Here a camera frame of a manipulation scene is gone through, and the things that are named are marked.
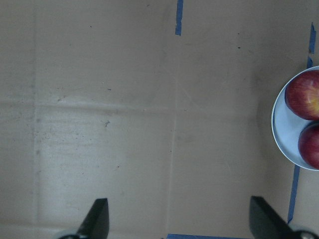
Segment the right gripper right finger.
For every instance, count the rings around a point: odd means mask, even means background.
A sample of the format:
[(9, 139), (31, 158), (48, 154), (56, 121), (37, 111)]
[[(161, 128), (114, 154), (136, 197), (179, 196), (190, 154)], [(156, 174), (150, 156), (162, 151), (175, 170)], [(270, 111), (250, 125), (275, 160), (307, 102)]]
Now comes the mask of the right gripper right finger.
[(249, 228), (255, 239), (298, 239), (293, 231), (263, 197), (251, 196)]

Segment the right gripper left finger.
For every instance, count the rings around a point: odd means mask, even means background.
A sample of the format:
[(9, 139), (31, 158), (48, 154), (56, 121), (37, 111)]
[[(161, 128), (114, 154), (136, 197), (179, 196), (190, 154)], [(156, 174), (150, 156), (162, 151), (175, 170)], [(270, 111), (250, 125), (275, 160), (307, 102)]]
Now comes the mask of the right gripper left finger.
[(108, 199), (96, 199), (76, 232), (79, 239), (106, 239), (109, 234)]

